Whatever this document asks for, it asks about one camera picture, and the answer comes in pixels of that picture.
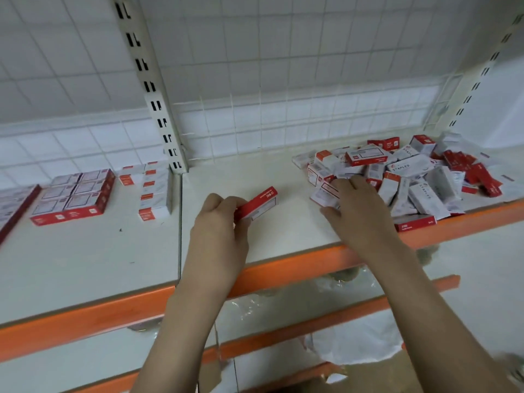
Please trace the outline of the person's right hand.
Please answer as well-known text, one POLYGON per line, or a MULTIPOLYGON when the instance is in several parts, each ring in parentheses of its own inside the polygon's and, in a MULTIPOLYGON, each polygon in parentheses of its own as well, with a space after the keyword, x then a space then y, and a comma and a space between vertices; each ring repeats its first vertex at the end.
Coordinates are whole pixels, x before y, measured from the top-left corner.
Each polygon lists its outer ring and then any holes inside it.
POLYGON ((337 236, 346 247, 369 265, 405 250, 389 209, 362 176, 338 178, 332 185, 339 195, 337 210, 345 220, 345 234, 337 236))

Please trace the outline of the person's left hand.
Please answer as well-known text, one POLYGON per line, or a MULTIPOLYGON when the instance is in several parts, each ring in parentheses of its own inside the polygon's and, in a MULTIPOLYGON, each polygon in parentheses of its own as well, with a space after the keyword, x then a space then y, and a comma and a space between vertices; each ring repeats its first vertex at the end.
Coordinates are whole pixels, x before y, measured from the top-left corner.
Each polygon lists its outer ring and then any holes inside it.
POLYGON ((180 287, 227 296, 245 266, 248 246, 235 243, 234 213, 247 201, 211 193, 190 231, 180 287))

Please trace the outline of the red staple box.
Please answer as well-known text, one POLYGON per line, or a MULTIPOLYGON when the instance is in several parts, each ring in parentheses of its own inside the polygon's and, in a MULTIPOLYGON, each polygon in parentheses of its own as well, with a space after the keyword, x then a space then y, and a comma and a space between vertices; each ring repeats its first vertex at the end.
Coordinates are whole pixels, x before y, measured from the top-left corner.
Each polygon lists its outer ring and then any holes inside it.
POLYGON ((234 213, 234 222, 237 223, 243 219, 251 221, 263 215, 266 211, 275 207, 278 203, 278 191, 269 187, 266 191, 260 193, 246 204, 236 209, 234 213))

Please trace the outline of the person's right forearm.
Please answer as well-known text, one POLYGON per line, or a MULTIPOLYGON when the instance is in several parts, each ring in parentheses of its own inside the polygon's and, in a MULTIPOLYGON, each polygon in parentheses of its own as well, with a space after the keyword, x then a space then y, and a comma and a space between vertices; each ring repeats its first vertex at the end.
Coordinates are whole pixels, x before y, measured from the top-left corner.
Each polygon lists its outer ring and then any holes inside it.
POLYGON ((401 242, 361 255, 382 287, 424 393, 520 393, 401 242))

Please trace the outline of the person's left forearm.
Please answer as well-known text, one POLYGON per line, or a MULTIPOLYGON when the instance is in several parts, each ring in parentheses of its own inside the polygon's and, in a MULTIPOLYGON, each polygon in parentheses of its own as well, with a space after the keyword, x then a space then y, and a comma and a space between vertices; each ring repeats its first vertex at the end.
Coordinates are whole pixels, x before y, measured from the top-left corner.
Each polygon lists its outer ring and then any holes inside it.
POLYGON ((129 393, 195 393, 207 337, 235 279, 181 279, 129 393))

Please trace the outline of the white shelf board orange edge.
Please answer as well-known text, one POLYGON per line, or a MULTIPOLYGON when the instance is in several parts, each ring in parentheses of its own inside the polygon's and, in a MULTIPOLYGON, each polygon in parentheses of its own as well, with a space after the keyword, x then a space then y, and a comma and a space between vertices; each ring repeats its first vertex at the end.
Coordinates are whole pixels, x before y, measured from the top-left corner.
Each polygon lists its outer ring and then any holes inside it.
MULTIPOLYGON (((198 161, 181 178, 181 272, 184 273, 190 231, 210 193, 224 198, 237 196, 251 200, 273 186, 277 205, 256 218, 248 231, 247 267, 240 274, 230 298, 259 290, 277 288, 320 277, 329 272, 357 266, 353 251, 340 244, 327 220, 310 195, 313 186, 305 171, 291 157, 298 149, 265 151, 240 156, 198 161)), ((481 150, 476 158, 491 158, 493 173, 502 186, 497 198, 464 193, 463 215, 438 221, 436 225, 404 231, 401 239, 414 249, 441 244, 524 221, 524 178, 516 175, 524 162, 523 148, 502 150, 509 160, 497 159, 481 150)))
POLYGON ((0 363, 160 315, 180 278, 181 177, 169 217, 144 222, 116 183, 105 213, 35 226, 0 244, 0 363))

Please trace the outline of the clear plastic wrap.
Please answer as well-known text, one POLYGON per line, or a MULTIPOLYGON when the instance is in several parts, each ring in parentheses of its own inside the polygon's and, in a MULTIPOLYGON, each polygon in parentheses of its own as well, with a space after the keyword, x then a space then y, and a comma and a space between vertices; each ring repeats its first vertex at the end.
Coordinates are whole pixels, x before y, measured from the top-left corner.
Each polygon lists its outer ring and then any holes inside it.
POLYGON ((216 325, 223 340, 232 340, 306 321, 382 294, 370 270, 355 267, 227 301, 216 325))

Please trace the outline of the pile of staple boxes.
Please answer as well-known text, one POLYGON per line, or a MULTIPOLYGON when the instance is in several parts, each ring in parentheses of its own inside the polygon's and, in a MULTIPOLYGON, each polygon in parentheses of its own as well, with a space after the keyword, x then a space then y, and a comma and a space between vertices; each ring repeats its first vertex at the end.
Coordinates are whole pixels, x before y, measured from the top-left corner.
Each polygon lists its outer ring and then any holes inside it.
POLYGON ((333 182, 363 177, 388 207, 398 232, 464 215, 465 195, 509 200, 513 182, 488 154, 467 150, 453 132, 437 140, 414 135, 403 146, 399 137, 370 139, 365 145, 312 150, 291 160, 314 187, 311 201, 337 211, 341 195, 333 182))

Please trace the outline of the stack of white red-label boxes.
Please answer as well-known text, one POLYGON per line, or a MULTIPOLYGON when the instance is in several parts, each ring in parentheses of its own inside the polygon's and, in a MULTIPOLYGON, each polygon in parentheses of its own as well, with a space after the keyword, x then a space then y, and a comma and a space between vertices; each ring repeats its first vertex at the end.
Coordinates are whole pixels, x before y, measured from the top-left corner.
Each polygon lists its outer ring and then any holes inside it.
POLYGON ((122 185, 138 187, 138 215, 143 222, 160 220, 171 215, 173 174, 167 161, 128 165, 115 174, 122 185))

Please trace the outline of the lower shelf board orange edge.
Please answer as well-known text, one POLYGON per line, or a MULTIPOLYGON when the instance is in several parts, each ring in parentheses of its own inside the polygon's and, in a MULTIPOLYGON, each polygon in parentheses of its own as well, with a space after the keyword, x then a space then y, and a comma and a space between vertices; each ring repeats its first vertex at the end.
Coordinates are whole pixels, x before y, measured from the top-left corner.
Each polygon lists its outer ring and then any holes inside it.
MULTIPOLYGON (((174 282, 168 282, 0 324, 0 393, 125 393, 130 391, 138 377, 140 371, 138 367, 71 389, 55 390, 45 388, 44 378, 37 377, 39 366, 49 365, 50 361, 22 367, 21 376, 15 376, 14 371, 2 373, 2 370, 6 364, 24 357, 79 342, 92 344, 95 337, 141 323, 158 321, 163 317, 161 310, 165 308, 168 297, 174 291, 174 282)), ((217 377, 211 378, 211 385, 215 387, 221 379, 222 362, 388 308, 389 303, 384 296, 373 297, 319 317, 223 343, 220 343, 216 335, 217 328, 213 327, 211 331, 213 342, 204 348, 201 363, 211 364, 212 371, 218 374, 217 377)))

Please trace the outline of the white plastic bag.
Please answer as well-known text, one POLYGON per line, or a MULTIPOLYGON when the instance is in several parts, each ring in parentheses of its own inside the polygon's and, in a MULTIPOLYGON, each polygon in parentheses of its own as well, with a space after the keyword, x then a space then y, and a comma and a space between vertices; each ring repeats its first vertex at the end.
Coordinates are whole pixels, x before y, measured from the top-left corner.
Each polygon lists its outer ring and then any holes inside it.
POLYGON ((336 365, 377 363, 403 350, 403 338, 391 310, 307 334, 306 351, 336 365))

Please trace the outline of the flat rows of red-edged boxes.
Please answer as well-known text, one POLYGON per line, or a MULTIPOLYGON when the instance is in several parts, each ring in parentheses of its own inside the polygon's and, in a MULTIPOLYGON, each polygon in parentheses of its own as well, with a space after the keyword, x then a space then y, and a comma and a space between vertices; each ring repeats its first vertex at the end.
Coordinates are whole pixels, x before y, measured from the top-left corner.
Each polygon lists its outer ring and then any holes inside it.
POLYGON ((102 215, 114 184, 111 169, 56 177, 42 191, 29 218, 36 226, 46 226, 102 215))

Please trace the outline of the cream slotted shelf upright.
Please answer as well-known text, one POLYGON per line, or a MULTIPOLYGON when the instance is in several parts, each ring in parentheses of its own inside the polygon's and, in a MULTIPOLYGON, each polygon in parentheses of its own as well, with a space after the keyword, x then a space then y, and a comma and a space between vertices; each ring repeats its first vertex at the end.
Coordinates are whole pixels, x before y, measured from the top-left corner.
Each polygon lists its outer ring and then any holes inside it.
POLYGON ((110 0, 110 3, 144 93, 149 115, 161 136, 169 167, 176 174, 187 173, 189 167, 184 146, 139 0, 110 0))
POLYGON ((451 130, 465 137, 470 125, 476 129, 484 124, 484 115, 492 108, 492 101, 484 99, 493 91, 496 68, 515 44, 515 33, 524 27, 524 0, 489 18, 483 21, 457 73, 444 85, 424 133, 436 136, 451 130))

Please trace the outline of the row of dark-red-edged boxes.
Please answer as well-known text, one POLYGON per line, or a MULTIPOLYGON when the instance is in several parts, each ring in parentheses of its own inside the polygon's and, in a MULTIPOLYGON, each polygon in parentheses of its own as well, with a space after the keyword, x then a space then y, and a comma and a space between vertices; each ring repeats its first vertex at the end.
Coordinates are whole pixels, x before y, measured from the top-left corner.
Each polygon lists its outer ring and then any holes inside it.
POLYGON ((41 190, 42 188, 38 184, 0 190, 0 245, 41 190))

